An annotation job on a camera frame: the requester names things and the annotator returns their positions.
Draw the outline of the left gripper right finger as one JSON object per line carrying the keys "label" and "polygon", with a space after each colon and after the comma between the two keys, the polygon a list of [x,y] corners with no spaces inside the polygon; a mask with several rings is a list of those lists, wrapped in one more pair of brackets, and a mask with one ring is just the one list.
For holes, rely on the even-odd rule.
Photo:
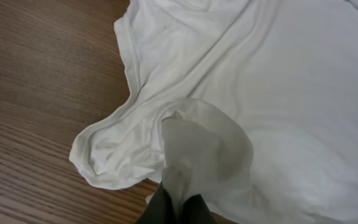
{"label": "left gripper right finger", "polygon": [[201,195],[190,197],[181,213],[182,224],[217,224]]}

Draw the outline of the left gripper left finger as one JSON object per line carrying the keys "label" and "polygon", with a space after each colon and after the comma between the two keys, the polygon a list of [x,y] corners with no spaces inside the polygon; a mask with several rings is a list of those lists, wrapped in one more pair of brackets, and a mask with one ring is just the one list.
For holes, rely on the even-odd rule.
{"label": "left gripper left finger", "polygon": [[146,209],[135,224],[175,224],[176,216],[173,211],[172,201],[160,183],[146,206]]}

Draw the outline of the white t-shirt black print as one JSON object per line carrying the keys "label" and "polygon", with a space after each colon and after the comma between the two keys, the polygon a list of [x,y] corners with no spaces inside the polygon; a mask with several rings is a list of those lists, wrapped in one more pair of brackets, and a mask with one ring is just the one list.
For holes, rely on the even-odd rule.
{"label": "white t-shirt black print", "polygon": [[93,187],[239,223],[358,223],[358,1],[131,1],[128,100],[73,141]]}

